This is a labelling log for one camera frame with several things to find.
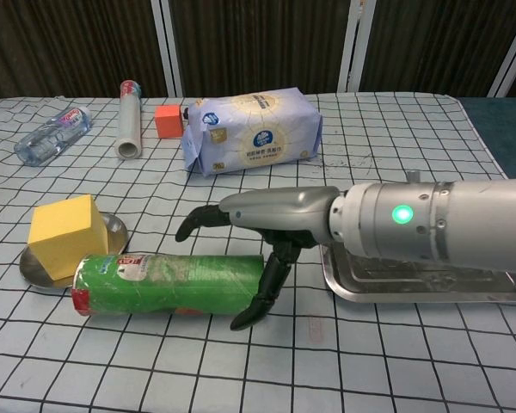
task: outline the orange cube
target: orange cube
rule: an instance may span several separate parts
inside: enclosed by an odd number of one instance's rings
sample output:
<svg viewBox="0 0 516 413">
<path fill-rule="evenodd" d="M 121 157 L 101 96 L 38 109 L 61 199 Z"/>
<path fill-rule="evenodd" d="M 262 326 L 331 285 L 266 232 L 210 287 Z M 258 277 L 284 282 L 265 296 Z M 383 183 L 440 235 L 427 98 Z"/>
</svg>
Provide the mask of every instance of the orange cube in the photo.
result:
<svg viewBox="0 0 516 413">
<path fill-rule="evenodd" d="M 180 105 L 157 106 L 155 125 L 159 138 L 180 138 L 183 134 Z"/>
</svg>

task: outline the plastic water bottle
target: plastic water bottle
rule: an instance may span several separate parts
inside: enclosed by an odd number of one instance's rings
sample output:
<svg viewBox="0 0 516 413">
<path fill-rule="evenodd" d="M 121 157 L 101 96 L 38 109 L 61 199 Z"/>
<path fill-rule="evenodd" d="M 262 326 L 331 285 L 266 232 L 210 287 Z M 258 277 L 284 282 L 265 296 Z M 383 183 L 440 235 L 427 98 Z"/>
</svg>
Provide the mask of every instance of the plastic water bottle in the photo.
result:
<svg viewBox="0 0 516 413">
<path fill-rule="evenodd" d="M 15 154 L 28 166 L 38 166 L 77 142 L 91 128 L 88 108 L 67 108 L 15 144 Z"/>
</svg>

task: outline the teal cloth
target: teal cloth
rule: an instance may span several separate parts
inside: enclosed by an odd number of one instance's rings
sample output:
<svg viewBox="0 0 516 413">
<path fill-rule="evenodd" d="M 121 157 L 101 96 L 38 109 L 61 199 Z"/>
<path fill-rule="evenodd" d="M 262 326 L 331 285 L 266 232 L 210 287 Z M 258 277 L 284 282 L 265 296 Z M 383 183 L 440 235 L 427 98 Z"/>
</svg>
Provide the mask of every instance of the teal cloth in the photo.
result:
<svg viewBox="0 0 516 413">
<path fill-rule="evenodd" d="M 462 97 L 459 101 L 509 178 L 516 178 L 516 97 Z"/>
</svg>

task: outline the grid pattern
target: grid pattern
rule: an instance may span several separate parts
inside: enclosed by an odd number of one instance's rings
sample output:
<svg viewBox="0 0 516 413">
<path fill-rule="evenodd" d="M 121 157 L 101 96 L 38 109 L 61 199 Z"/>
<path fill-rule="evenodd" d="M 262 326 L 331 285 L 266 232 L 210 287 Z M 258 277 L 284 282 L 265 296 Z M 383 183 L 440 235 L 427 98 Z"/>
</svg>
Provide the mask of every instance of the grid pattern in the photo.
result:
<svg viewBox="0 0 516 413">
<path fill-rule="evenodd" d="M 175 231 L 194 207 L 252 188 L 502 179 L 460 104 L 409 93 L 308 96 L 321 111 L 317 157 L 203 178 L 183 169 L 179 140 L 157 139 L 147 99 L 144 153 L 114 155 L 117 99 L 0 101 L 0 411 L 516 411 L 516 305 L 371 305 L 323 282 L 303 251 L 272 314 L 229 330 L 229 317 L 79 317 L 69 290 L 29 286 L 18 260 L 34 206 L 93 194 L 124 220 L 129 250 L 269 254 L 251 231 Z M 94 126 L 45 168 L 21 166 L 13 144 L 70 104 Z"/>
</svg>

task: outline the yellow cube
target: yellow cube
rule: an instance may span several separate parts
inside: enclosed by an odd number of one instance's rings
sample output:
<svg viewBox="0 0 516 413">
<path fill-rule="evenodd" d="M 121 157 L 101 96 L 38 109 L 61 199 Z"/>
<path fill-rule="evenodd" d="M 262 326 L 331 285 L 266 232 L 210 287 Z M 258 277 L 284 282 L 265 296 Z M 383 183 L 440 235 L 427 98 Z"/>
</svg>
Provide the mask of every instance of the yellow cube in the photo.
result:
<svg viewBox="0 0 516 413">
<path fill-rule="evenodd" d="M 107 254 L 107 227 L 91 195 L 34 209 L 28 247 L 52 280 L 75 274 L 88 254 Z"/>
</svg>

